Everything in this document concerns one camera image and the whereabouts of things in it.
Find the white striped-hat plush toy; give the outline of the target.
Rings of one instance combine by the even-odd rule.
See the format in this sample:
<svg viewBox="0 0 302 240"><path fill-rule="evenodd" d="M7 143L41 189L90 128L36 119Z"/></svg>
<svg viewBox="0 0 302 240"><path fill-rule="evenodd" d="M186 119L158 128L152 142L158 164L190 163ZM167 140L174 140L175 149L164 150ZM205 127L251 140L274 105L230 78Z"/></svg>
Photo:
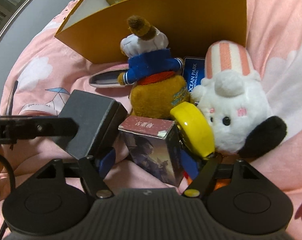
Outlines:
<svg viewBox="0 0 302 240"><path fill-rule="evenodd" d="M190 96L213 131L217 152L259 158L282 143L287 125L273 114L244 46L227 40L213 43L204 70Z"/></svg>

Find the yellow tape roll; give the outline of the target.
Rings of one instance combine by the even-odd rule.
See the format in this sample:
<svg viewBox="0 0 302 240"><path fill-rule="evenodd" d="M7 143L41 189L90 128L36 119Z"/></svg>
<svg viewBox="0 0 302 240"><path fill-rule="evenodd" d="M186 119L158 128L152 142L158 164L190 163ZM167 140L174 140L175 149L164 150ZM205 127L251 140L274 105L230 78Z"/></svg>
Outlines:
<svg viewBox="0 0 302 240"><path fill-rule="evenodd" d="M170 110L186 147L204 159L214 153L214 135L201 111L192 103L183 102Z"/></svg>

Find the illustrated lady card box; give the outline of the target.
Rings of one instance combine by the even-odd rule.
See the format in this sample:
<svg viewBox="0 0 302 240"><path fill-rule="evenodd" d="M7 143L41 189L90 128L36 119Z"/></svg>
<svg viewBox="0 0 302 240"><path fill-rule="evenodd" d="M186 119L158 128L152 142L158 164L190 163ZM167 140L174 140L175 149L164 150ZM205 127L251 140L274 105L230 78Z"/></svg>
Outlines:
<svg viewBox="0 0 302 240"><path fill-rule="evenodd" d="M118 130L135 164L163 183L180 185L183 167L174 121L131 115Z"/></svg>

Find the pink pencil case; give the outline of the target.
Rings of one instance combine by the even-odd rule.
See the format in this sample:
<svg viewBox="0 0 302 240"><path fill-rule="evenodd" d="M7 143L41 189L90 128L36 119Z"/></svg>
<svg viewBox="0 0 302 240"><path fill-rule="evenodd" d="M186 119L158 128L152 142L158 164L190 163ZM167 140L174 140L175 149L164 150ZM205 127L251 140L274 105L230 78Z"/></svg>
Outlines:
<svg viewBox="0 0 302 240"><path fill-rule="evenodd" d="M118 64L102 70L89 79L89 85L95 88L116 88L121 85L118 83L117 78L122 72L128 70L128 64Z"/></svg>

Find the blue ocean park card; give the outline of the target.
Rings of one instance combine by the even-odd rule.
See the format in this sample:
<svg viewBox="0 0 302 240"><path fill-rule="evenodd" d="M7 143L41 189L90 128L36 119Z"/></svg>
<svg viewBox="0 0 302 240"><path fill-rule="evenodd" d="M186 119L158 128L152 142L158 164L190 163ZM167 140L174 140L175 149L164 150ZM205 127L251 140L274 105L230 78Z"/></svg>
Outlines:
<svg viewBox="0 0 302 240"><path fill-rule="evenodd" d="M205 77L205 59L198 57L185 57L183 78L187 83L188 92L201 84L201 80Z"/></svg>

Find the black rectangular box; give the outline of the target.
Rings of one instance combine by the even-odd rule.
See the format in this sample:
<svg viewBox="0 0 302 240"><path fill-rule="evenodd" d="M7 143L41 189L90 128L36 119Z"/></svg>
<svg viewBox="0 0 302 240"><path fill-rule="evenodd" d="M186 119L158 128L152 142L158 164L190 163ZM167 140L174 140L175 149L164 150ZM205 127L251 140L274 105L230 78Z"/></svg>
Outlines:
<svg viewBox="0 0 302 240"><path fill-rule="evenodd" d="M101 160L111 151L127 110L112 98L74 90L59 117L72 118L78 132L72 138L53 137L54 143L76 159L91 155Z"/></svg>

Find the orange cardboard storage box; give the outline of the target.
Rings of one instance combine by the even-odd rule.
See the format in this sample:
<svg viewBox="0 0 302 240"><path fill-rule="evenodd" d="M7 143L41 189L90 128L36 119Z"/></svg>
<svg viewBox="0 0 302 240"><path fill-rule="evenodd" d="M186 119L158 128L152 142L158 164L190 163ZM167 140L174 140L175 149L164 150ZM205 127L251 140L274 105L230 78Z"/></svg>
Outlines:
<svg viewBox="0 0 302 240"><path fill-rule="evenodd" d="M247 0L79 0L55 37L94 64L124 61L127 18L144 17L165 33L172 56L202 57L219 40L246 43Z"/></svg>

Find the pink cloud-print duvet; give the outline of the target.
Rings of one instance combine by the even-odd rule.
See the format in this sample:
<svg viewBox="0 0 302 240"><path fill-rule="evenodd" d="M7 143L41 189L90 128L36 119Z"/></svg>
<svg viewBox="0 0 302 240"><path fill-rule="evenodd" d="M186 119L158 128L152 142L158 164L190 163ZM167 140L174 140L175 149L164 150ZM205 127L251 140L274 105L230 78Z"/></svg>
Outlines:
<svg viewBox="0 0 302 240"><path fill-rule="evenodd" d="M32 115L37 106L49 115L53 88L103 94L130 107L129 89L95 89L92 74L108 68L94 65L55 38L55 32L75 6L69 4L40 31L11 66L0 88L0 115L5 114L13 83L18 87L12 113ZM302 239L302 0L247 0L247 49L262 77L273 113L287 124L287 137L252 165L291 198L294 214L287 228Z"/></svg>

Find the brown sailor plush toy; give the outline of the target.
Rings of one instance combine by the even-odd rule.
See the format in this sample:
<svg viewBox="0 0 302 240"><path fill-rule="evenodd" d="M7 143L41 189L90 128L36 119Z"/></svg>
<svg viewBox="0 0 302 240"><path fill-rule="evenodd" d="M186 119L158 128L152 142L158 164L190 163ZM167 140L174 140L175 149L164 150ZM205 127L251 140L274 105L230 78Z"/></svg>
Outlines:
<svg viewBox="0 0 302 240"><path fill-rule="evenodd" d="M120 49L128 58L128 69L117 81L132 86L133 115L169 119L174 107L190 99L181 75L184 60L171 56L167 36L145 18L133 15L127 24L131 34L122 39Z"/></svg>

